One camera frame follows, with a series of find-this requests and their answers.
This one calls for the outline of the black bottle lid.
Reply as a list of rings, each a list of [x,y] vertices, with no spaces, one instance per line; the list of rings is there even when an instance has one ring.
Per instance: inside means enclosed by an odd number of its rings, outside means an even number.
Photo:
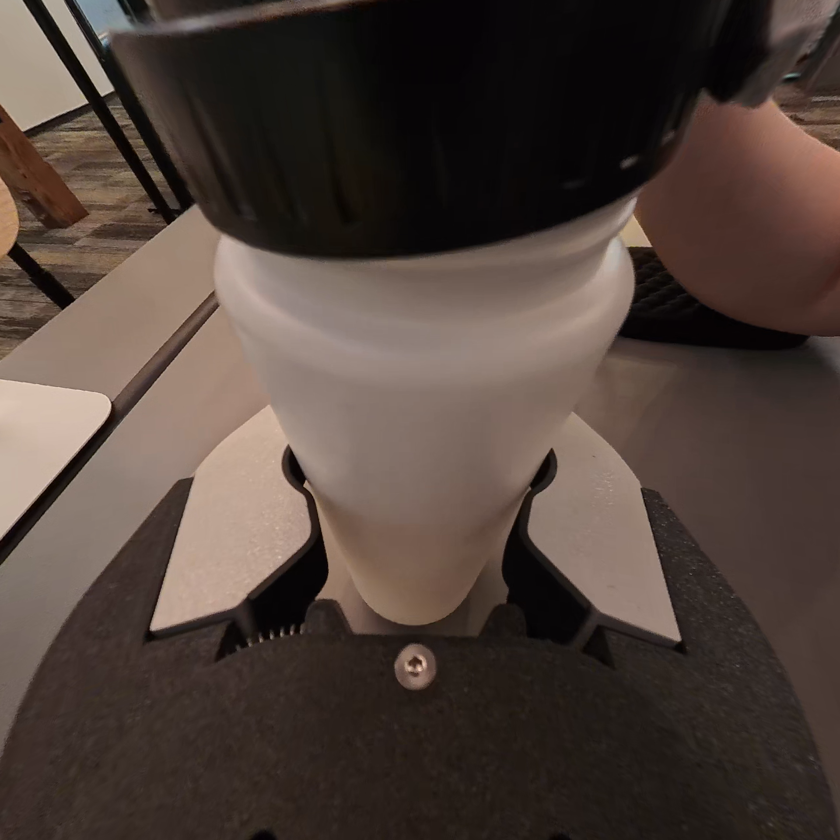
[[[488,245],[635,193],[729,2],[276,2],[112,51],[217,231],[292,256]]]

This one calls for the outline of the person's right forearm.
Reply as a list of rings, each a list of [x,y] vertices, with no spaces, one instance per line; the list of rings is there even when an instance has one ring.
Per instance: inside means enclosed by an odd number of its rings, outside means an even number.
[[[839,153],[772,101],[704,97],[634,215],[677,281],[756,327],[839,335]]]

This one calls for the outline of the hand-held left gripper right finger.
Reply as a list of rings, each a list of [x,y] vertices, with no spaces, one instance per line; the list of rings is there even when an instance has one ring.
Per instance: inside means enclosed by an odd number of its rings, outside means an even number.
[[[681,644],[643,489],[574,413],[522,499],[504,582],[530,638],[583,649],[604,630]]]

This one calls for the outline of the black textured mat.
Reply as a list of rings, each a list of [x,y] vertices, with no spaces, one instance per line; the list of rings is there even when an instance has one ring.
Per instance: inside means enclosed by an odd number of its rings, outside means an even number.
[[[705,306],[671,276],[649,246],[628,249],[635,288],[619,336],[629,340],[721,350],[783,351],[806,335],[756,327]]]

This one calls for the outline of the light wooden stool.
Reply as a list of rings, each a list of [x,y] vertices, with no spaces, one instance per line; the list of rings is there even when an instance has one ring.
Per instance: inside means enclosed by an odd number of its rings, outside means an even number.
[[[75,298],[18,243],[18,233],[18,210],[8,187],[1,182],[1,257],[10,258],[59,309],[68,308]]]

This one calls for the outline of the white plastic bottle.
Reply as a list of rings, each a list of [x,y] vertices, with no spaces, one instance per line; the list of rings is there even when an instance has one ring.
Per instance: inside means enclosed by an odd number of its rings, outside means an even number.
[[[363,601],[451,614],[623,323],[630,195],[547,231],[399,259],[222,235],[217,297]]]

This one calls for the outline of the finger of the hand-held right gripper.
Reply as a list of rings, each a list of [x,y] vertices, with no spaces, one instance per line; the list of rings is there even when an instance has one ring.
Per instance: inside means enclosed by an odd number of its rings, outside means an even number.
[[[702,87],[756,109],[787,78],[809,81],[838,46],[838,1],[731,1]]]

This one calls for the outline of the brown wooden leg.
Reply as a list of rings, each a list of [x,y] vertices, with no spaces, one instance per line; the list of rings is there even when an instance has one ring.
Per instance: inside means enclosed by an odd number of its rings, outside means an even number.
[[[1,176],[44,228],[69,228],[89,216],[88,210],[57,171],[1,108]]]

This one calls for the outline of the white board stand base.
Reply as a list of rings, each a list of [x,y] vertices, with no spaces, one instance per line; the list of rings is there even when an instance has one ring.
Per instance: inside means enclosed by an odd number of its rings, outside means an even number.
[[[1,537],[105,424],[98,392],[1,380]]]

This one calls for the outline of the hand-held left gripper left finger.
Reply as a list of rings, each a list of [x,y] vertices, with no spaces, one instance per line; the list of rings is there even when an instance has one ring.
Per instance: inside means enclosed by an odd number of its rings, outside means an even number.
[[[316,502],[268,406],[196,469],[150,635],[219,623],[247,643],[294,633],[328,575]]]

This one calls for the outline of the black metal frame legs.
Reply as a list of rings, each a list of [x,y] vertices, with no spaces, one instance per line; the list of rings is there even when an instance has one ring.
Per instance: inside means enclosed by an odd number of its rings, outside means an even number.
[[[69,72],[81,93],[84,95],[91,110],[100,120],[103,128],[121,153],[126,164],[141,184],[146,195],[152,201],[154,211],[170,224],[181,216],[193,204],[193,199],[187,190],[181,176],[178,174],[170,156],[165,151],[156,131],[151,125],[145,111],[130,88],[121,70],[116,66],[105,43],[97,36],[77,2],[66,2],[71,16],[80,27],[89,46],[99,60],[101,68],[114,86],[119,102],[122,104],[146,150],[161,173],[170,193],[177,202],[177,207],[171,207],[159,189],[152,174],[146,169],[144,162],[134,149],[129,137],[123,131],[120,123],[114,117],[105,98],[100,94],[95,82],[89,77],[64,33],[52,17],[46,4],[42,1],[25,1],[24,5],[33,17],[41,32],[56,52],[62,65]]]

